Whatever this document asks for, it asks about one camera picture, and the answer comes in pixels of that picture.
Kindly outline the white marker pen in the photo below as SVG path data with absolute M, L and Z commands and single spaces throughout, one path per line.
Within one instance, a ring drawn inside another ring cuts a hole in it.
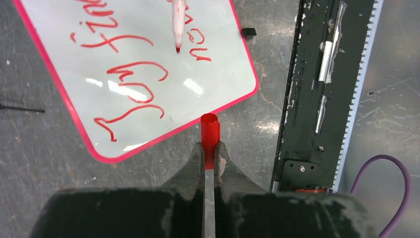
M 185 27 L 186 1 L 172 0 L 172 33 L 174 36 L 174 44 L 176 53 L 179 54 L 182 47 L 182 39 Z

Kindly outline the red marker cap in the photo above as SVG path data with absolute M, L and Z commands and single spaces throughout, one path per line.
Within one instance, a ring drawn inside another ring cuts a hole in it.
M 214 168 L 215 149 L 220 141 L 220 122 L 216 114 L 207 113 L 200 118 L 201 144 L 205 153 L 205 169 Z

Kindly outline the pink-framed whiteboard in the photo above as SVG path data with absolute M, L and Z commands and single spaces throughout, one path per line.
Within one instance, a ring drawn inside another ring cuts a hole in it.
M 189 0 L 180 53 L 168 0 L 16 0 L 88 150 L 117 163 L 252 96 L 231 0 Z

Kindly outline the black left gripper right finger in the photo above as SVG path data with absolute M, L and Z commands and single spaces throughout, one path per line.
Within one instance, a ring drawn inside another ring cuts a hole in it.
M 233 164 L 219 142 L 214 155 L 218 238 L 375 238 L 365 207 L 337 193 L 271 193 Z

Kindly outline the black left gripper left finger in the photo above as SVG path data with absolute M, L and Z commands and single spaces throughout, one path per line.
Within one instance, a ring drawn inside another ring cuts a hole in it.
M 32 238 L 202 238 L 205 154 L 196 143 L 187 163 L 158 187 L 64 189 L 41 210 Z

